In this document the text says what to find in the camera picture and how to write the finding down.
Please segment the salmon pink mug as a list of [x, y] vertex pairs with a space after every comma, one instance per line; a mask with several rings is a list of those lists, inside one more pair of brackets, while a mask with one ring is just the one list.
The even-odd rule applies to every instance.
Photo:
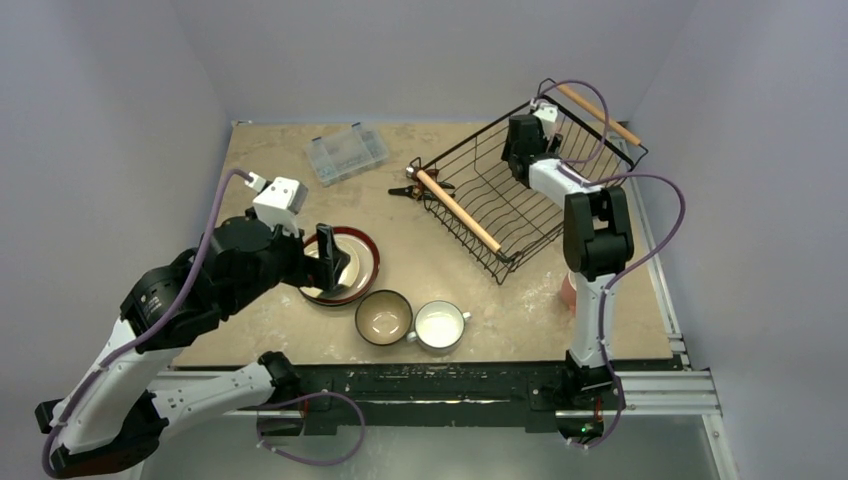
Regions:
[[574, 314], [576, 312], [577, 292], [575, 275], [571, 271], [567, 273], [562, 282], [560, 297], [562, 302], [567, 306], [568, 310]]

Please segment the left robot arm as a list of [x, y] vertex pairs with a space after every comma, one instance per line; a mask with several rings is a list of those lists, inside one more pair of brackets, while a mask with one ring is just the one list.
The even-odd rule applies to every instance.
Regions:
[[209, 227], [195, 249], [148, 271], [120, 306], [112, 334], [86, 377], [61, 400], [39, 404], [42, 466], [54, 479], [117, 473], [147, 459], [164, 438], [247, 407], [308, 401], [291, 362], [267, 352], [229, 376], [175, 393], [150, 382], [198, 337], [267, 291], [287, 284], [331, 290], [350, 257], [333, 229], [316, 228], [316, 256], [300, 233], [253, 216]]

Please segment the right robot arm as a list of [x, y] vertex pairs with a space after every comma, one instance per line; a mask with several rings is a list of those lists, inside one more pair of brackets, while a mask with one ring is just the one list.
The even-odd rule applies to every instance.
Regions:
[[569, 404], [584, 407], [614, 384], [607, 335], [614, 324], [617, 278], [635, 245], [624, 190], [593, 184], [548, 144], [542, 119], [514, 115], [508, 119], [502, 159], [513, 178], [562, 210], [562, 252], [574, 278], [576, 327], [561, 392]]

